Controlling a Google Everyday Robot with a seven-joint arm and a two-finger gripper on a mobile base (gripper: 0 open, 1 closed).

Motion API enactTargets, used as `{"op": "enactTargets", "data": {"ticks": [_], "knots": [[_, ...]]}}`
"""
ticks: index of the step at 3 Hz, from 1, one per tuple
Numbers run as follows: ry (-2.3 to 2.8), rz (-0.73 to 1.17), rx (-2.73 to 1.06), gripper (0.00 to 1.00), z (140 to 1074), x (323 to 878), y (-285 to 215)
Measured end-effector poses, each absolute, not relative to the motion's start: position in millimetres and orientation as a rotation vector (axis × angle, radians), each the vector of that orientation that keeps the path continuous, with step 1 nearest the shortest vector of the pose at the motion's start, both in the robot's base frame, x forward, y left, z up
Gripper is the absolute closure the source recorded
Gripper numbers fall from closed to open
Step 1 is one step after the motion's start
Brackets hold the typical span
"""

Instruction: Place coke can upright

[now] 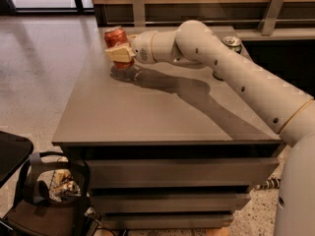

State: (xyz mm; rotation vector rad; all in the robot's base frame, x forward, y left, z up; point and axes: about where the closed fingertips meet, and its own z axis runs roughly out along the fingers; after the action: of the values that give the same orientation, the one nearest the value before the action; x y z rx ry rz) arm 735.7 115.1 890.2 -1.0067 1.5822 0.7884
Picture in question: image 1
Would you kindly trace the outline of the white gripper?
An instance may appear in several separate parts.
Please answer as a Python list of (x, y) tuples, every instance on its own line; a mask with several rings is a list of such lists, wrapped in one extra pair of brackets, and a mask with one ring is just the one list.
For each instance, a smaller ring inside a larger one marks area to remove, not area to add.
[(133, 39), (129, 45), (117, 45), (105, 50), (106, 56), (114, 62), (129, 63), (134, 60), (143, 64), (154, 64), (156, 62), (153, 54), (153, 39), (156, 30), (145, 31), (140, 34), (129, 34), (128, 38)]

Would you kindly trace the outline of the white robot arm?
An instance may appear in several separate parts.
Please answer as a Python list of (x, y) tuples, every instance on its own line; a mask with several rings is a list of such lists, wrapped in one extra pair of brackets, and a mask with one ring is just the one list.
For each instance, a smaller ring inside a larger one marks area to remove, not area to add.
[(127, 35), (104, 31), (107, 57), (120, 63), (168, 62), (212, 68), (291, 147), (279, 189), (275, 236), (315, 236), (315, 100), (228, 48), (206, 25)]

